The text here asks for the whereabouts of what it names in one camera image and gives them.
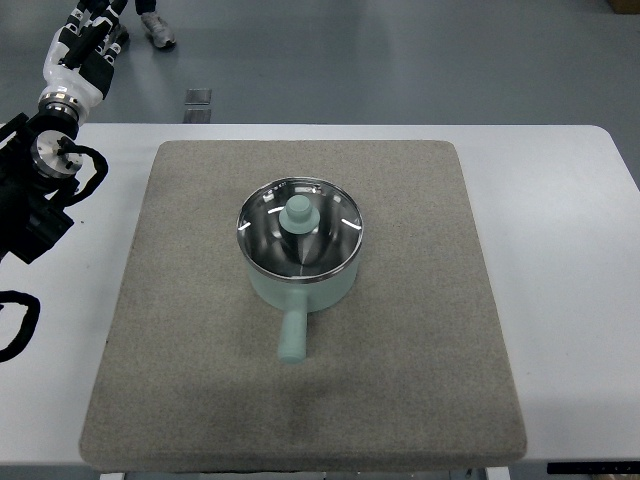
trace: saucepan handle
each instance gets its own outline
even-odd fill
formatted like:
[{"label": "saucepan handle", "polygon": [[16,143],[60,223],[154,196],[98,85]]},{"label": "saucepan handle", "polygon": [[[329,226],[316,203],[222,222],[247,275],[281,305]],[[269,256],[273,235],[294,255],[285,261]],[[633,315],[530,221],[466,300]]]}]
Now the saucepan handle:
[{"label": "saucepan handle", "polygon": [[294,289],[287,293],[280,331],[278,358],[283,363],[301,363],[307,356],[307,292]]}]

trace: floor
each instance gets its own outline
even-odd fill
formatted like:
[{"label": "floor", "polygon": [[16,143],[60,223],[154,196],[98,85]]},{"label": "floor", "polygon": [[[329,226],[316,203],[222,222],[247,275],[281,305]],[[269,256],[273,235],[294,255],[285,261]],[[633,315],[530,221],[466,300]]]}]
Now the floor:
[{"label": "floor", "polygon": [[[36,112],[42,62],[73,5],[0,0],[0,122]],[[181,123],[185,91],[210,88],[217,124],[592,124],[609,131],[640,185],[640,15],[615,15],[606,0],[158,7],[178,45],[155,50],[130,5],[131,41],[89,121]],[[25,468],[0,468],[0,478],[96,478],[82,468]],[[540,465],[512,472],[545,475]]]}]

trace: stainless steel rim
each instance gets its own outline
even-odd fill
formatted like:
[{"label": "stainless steel rim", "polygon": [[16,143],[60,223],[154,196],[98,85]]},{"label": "stainless steel rim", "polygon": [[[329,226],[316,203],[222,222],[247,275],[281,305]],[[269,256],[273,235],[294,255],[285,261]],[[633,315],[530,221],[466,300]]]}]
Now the stainless steel rim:
[{"label": "stainless steel rim", "polygon": [[[267,192],[270,189],[273,189],[279,185],[283,185],[285,183],[292,183],[292,182],[308,182],[308,183],[317,183],[319,185],[326,185],[328,187],[330,187],[333,190],[336,190],[337,192],[340,193],[340,195],[342,195],[346,200],[348,200],[356,209],[356,211],[358,212],[359,217],[362,219],[362,212],[360,211],[360,209],[358,208],[358,205],[356,204],[356,202],[353,200],[353,198],[351,197],[351,195],[349,195],[347,192],[345,192],[341,187],[339,187],[338,185],[328,182],[327,180],[322,180],[319,178],[314,178],[314,177],[286,177],[286,178],[281,178],[279,180],[275,180],[273,182],[267,183],[265,185],[263,185],[262,187],[256,189],[251,195],[249,195],[249,197],[247,197],[247,199],[245,200],[245,202],[242,205],[242,208],[240,208],[240,211],[238,213],[238,219],[236,222],[236,233],[238,231],[240,231],[242,225],[240,224],[242,218],[243,218],[243,213],[245,212],[245,208],[247,205],[249,205],[253,200],[255,200],[258,196],[262,196],[264,194],[264,192]],[[321,282],[323,280],[327,280],[331,277],[334,277],[336,275],[338,275],[340,272],[342,272],[343,270],[345,270],[349,265],[351,265],[354,260],[358,257],[358,254],[360,253],[360,248],[362,247],[362,237],[364,234],[364,220],[362,220],[361,222],[362,224],[360,225],[360,234],[358,236],[358,240],[356,242],[355,247],[353,248],[353,251],[351,252],[351,255],[349,255],[349,257],[347,257],[346,260],[344,260],[340,265],[338,265],[337,267],[324,272],[320,275],[313,275],[313,276],[300,276],[300,277],[286,277],[283,275],[278,275],[274,272],[271,272],[263,267],[261,267],[260,265],[258,265],[252,258],[251,256],[248,254],[246,247],[244,245],[243,242],[240,241],[240,238],[238,236],[236,236],[236,239],[238,240],[238,245],[240,246],[240,250],[242,251],[242,254],[244,255],[245,259],[247,260],[247,262],[249,262],[249,265],[254,268],[256,271],[258,271],[259,273],[261,273],[262,275],[271,278],[273,280],[277,280],[279,282],[285,282],[285,283],[292,283],[292,284],[308,284],[308,283],[317,283],[317,282]]]}]

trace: black cable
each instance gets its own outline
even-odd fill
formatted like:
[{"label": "black cable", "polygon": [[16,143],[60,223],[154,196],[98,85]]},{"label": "black cable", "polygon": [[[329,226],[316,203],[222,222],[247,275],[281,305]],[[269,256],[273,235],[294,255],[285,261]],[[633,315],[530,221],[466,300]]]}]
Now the black cable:
[{"label": "black cable", "polygon": [[13,290],[0,292],[0,310],[4,303],[24,305],[27,307],[27,313],[24,314],[22,325],[20,325],[20,331],[16,335],[16,338],[11,340],[11,343],[9,343],[6,348],[0,350],[0,363],[11,360],[25,349],[33,336],[33,332],[36,330],[36,324],[40,316],[40,300],[27,293]]},{"label": "black cable", "polygon": [[60,153],[84,153],[91,157],[91,160],[93,160],[93,168],[96,170],[96,173],[89,179],[84,188],[65,202],[65,207],[69,207],[81,202],[95,192],[96,188],[98,188],[107,176],[107,173],[109,172],[109,165],[107,164],[107,159],[104,158],[97,150],[85,147],[84,145],[75,145],[72,142],[65,142],[62,145]]}]

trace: person's leg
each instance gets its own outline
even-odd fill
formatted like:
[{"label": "person's leg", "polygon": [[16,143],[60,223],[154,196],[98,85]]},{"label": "person's leg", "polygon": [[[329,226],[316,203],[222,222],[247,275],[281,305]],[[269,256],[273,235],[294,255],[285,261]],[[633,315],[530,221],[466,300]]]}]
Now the person's leg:
[{"label": "person's leg", "polygon": [[136,13],[151,13],[156,11],[156,0],[136,0]]},{"label": "person's leg", "polygon": [[168,48],[176,44],[171,27],[156,11],[155,0],[136,0],[136,12],[142,20],[142,28],[157,48]]}]

